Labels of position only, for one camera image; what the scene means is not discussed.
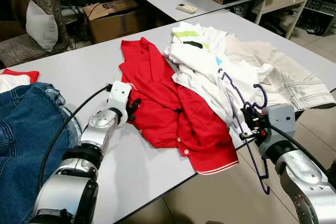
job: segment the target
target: air conditioner remote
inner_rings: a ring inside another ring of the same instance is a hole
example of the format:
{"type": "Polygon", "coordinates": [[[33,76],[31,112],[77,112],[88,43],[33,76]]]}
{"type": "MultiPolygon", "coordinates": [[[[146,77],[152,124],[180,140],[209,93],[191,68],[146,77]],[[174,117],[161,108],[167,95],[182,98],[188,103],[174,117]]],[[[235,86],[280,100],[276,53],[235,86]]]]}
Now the air conditioner remote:
{"type": "Polygon", "coordinates": [[[183,10],[187,13],[195,13],[197,11],[197,8],[191,5],[185,5],[185,4],[179,4],[176,7],[177,9],[183,10]]]}

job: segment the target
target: pile of clothes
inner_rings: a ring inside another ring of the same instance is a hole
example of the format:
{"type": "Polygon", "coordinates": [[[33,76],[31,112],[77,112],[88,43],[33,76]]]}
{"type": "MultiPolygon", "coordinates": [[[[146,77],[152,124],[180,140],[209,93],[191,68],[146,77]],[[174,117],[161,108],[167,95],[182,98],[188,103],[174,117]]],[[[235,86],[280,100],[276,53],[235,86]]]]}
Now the pile of clothes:
{"type": "Polygon", "coordinates": [[[295,111],[336,104],[315,75],[267,42],[241,42],[214,28],[181,22],[163,55],[141,38],[123,41],[122,81],[132,83],[131,102],[142,99],[133,124],[156,148],[178,148],[203,175],[238,163],[228,128],[231,103],[243,102],[226,73],[247,101],[260,104],[266,90],[268,106],[287,103],[295,111]],[[174,72],[170,64],[178,66],[174,72]]]}

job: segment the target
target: blue jeans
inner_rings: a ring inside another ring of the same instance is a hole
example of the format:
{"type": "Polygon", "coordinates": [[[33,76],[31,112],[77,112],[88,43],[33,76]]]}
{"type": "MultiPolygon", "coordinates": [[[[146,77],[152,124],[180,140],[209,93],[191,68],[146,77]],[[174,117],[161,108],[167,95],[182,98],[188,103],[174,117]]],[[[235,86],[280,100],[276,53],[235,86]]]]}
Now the blue jeans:
{"type": "MultiPolygon", "coordinates": [[[[33,83],[0,94],[0,223],[27,223],[37,197],[43,155],[70,112],[51,84],[33,83]]],[[[51,150],[44,182],[81,134],[76,120],[51,150]]]]}

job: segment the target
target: cushion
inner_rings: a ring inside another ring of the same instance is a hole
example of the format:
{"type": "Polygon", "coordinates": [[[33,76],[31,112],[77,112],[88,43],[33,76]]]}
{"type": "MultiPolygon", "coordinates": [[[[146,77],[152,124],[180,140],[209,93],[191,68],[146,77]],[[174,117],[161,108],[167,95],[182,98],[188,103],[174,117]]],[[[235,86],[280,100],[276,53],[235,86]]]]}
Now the cushion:
{"type": "Polygon", "coordinates": [[[35,60],[48,55],[28,34],[0,42],[0,60],[6,67],[35,60]]]}
{"type": "Polygon", "coordinates": [[[53,15],[46,14],[33,1],[27,8],[27,33],[46,51],[51,52],[58,39],[58,29],[53,15]]]}

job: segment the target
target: red shirt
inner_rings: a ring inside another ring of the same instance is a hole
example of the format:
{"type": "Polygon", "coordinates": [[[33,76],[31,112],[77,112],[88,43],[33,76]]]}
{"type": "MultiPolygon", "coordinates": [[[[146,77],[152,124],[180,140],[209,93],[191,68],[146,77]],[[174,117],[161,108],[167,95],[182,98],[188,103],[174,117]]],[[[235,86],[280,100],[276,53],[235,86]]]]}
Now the red shirt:
{"type": "Polygon", "coordinates": [[[26,74],[30,77],[30,82],[33,83],[37,82],[37,78],[40,73],[38,71],[18,72],[10,69],[5,69],[2,74],[11,74],[12,76],[20,76],[21,74],[26,74]]]}
{"type": "Polygon", "coordinates": [[[228,127],[202,97],[172,79],[174,70],[145,38],[123,41],[122,81],[134,85],[141,104],[132,122],[155,148],[177,147],[200,174],[238,163],[228,127]]]}

